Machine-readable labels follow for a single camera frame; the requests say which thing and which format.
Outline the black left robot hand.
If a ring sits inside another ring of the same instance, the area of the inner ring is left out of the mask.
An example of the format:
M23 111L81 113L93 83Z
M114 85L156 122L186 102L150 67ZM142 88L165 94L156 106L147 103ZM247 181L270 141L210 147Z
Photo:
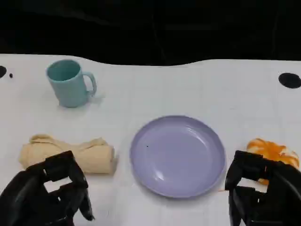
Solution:
M0 195L2 226L72 226L80 211L95 219L88 183L72 151L20 171Z

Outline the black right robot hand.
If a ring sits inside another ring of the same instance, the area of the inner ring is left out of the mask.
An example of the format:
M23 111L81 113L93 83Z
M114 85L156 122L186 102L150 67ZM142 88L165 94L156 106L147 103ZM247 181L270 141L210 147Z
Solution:
M266 192L239 186L242 178L268 180ZM281 161L237 150L225 180L233 226L299 226L301 224L301 172Z

